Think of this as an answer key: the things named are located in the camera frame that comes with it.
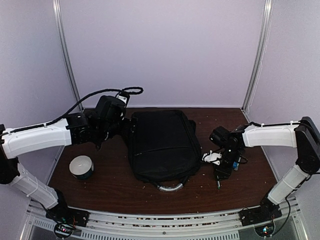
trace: wooden table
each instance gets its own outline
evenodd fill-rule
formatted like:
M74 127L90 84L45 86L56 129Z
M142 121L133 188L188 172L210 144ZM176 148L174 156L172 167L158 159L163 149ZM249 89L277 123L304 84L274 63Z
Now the wooden table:
M136 111L163 108L131 108ZM229 130L247 123L236 108L180 108L196 122L196 135L202 152L217 149L209 141L212 130L224 126ZM89 156L94 173L87 180L77 180L69 172L69 163L79 155ZM178 192L160 192L150 183L135 179L128 162L128 150L121 137L103 143L96 151L93 143L64 149L49 185L61 190L70 206L124 214L206 213L259 205L266 192L276 183L274 174L260 147L247 148L248 164L239 166L217 189L213 165L202 163L195 176Z

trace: black backpack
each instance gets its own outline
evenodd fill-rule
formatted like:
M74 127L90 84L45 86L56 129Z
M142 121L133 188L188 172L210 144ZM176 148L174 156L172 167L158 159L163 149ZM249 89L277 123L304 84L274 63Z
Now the black backpack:
M164 192L181 189L200 168L201 146L195 133L196 123L180 110L133 113L126 142L135 177ZM161 185L177 179L176 187Z

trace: vertical metal post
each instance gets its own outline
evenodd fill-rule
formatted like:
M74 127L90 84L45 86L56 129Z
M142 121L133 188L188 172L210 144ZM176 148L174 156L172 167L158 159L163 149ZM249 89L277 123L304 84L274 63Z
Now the vertical metal post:
M74 98L76 99L76 101L79 101L80 94L79 94L79 91L77 88L75 76L74 76L74 73L73 73L73 70L71 67L70 57L69 57L69 53L68 53L67 41L66 41L66 36L65 36L65 32L64 32L64 26L63 26L61 9L60 9L60 0L53 0L53 11L54 11L54 16L55 16L56 26L58 28L58 32L59 32L59 36L60 36L60 43L61 43L66 72L68 74L68 78L69 78L69 81L71 84ZM78 105L78 108L80 111L82 111L84 109L82 103L80 103Z
M253 65L253 70L251 74L251 79L249 82L249 86L245 95L245 99L243 102L242 110L244 113L248 113L250 101L252 99L252 95L254 93L254 88L258 80L259 70L261 66L262 56L266 48L266 41L268 37L268 32L270 28L271 22L271 11L272 11L273 0L265 0L264 4L264 13L261 25L260 38L258 43L258 48L256 51L255 61Z

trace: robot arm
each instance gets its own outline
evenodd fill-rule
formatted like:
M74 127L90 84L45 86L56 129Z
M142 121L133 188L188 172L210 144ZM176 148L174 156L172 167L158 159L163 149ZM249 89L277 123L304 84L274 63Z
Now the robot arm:
M0 125L0 184L16 187L41 203L55 221L68 222L71 219L73 222L76 213L68 208L62 192L39 181L19 163L18 156L49 147L87 142L100 149L103 141L121 130L129 97L126 92L120 92L116 97L102 96L93 111L68 114L50 125L43 123L19 129Z
M228 179L238 168L245 148L255 146L287 146L297 148L298 158L294 166L264 196L260 207L242 210L242 225L267 221L270 216L281 216L279 204L308 178L320 169L320 133L310 117L285 124L249 123L228 131L224 127L213 130L210 140L223 152L206 154L203 160L215 163L214 177L218 187L220 180Z

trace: white wall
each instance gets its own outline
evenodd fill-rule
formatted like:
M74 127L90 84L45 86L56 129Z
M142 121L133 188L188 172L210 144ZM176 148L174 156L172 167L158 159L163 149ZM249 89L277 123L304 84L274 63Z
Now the white wall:
M276 0L262 71L249 117L283 123L310 116L320 128L320 1ZM266 147L278 176L297 159L295 149ZM320 239L320 177L296 193L312 240Z
M144 87L134 107L240 107L264 0L68 0L61 12L84 95ZM98 97L84 102L94 107Z
M0 1L0 123L7 128L52 120L75 103L51 0ZM57 148L19 160L46 181ZM16 240L29 200L0 185L1 239Z

